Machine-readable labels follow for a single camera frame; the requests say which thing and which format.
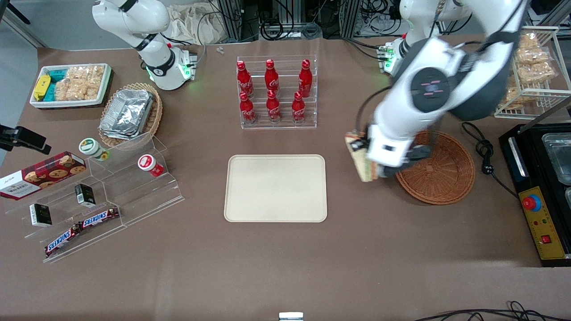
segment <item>round wicker tray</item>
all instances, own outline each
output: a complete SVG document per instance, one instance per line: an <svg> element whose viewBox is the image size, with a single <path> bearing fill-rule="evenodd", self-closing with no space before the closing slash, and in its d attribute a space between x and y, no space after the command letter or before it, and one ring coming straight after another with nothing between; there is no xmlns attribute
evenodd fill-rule
<svg viewBox="0 0 571 321"><path fill-rule="evenodd" d="M431 157L399 172L396 177L407 192L425 203L456 203L468 195L474 185L474 162L459 141L441 132L435 135ZM429 132L422 131L416 136L415 144L428 145L429 140Z"/></svg>
<svg viewBox="0 0 571 321"><path fill-rule="evenodd" d="M123 89L134 89L134 90L147 90L148 92L153 94L153 102L151 105L151 111L148 114L148 118L147 118L147 123L145 124L145 127L143 129L143 133L146 132L150 132L151 134L155 134L156 130L159 128L159 123L160 123L160 118L163 115L163 103L160 101L160 96L159 93L156 92L156 89L154 89L152 86L146 84L146 83L133 83L130 85L127 85L119 90L123 90ZM119 92L116 91L115 94L113 94L113 96L107 101L107 104L105 105L105 109L103 109L103 113L101 115L101 119L103 119L103 117L105 116L105 113L107 112L107 110L109 109L109 105L111 104L111 101L113 100L113 98L115 98L115 95L117 95L117 93ZM103 143L105 143L105 145L109 146L109 147L113 147L116 146L118 144L127 142L127 140L125 139L118 139L118 138L110 138L107 137L105 135L103 135L103 133L100 131L99 132L99 136L101 137L101 141L103 141Z"/></svg>

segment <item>brown table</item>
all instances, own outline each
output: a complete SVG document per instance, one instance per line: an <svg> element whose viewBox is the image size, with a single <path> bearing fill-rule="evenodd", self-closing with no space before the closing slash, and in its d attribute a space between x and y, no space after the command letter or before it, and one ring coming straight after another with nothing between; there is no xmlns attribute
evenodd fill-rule
<svg viewBox="0 0 571 321"><path fill-rule="evenodd" d="M459 42L465 38L450 38ZM384 43L375 39L371 43ZM461 308L527 308L570 317L571 269L537 268L518 202L477 170L460 203L429 206L395 179L361 183L344 145L361 102L388 83L377 64L342 41L259 41L208 48L196 80L160 91L157 136L186 200L54 264L0 215L3 320L410 320ZM243 131L236 111L237 55L318 51L316 130ZM134 50L39 50L39 65L106 62L112 92L149 82ZM54 151L77 151L97 137L101 109L40 111L21 125ZM475 122L496 145L496 173L511 186L497 137L517 121ZM474 143L458 121L441 127ZM223 216L228 159L235 154L320 154L327 168L328 218L319 224L228 223ZM11 152L2 174L44 155Z"/></svg>

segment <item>small black box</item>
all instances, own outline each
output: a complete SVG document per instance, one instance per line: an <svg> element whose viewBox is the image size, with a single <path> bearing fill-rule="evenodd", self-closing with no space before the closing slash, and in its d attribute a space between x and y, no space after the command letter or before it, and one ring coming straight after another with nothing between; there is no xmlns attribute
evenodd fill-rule
<svg viewBox="0 0 571 321"><path fill-rule="evenodd" d="M33 226L51 226L51 215L49 207L41 204L30 205L30 216Z"/></svg>
<svg viewBox="0 0 571 321"><path fill-rule="evenodd" d="M95 206L95 196L93 196L93 188L78 184L75 186L75 196L77 197L77 204L85 207Z"/></svg>

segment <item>aluminum foil container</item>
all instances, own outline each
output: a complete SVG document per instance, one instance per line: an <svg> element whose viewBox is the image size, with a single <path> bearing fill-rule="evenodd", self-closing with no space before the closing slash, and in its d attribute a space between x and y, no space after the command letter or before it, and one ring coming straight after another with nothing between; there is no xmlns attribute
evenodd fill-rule
<svg viewBox="0 0 571 321"><path fill-rule="evenodd" d="M141 133L151 110L153 96L146 90L123 89L115 95L99 124L106 136L130 139Z"/></svg>

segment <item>white cloth bag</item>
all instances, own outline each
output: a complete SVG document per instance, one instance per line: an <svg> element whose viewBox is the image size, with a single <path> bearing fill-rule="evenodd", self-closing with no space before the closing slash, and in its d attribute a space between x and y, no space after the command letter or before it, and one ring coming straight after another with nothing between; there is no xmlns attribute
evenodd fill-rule
<svg viewBox="0 0 571 321"><path fill-rule="evenodd" d="M165 34L171 39L192 40L194 43L202 45L203 43L218 43L228 37L222 25L222 15L220 13L208 14L216 11L208 2L170 5L167 10L171 18L171 26Z"/></svg>

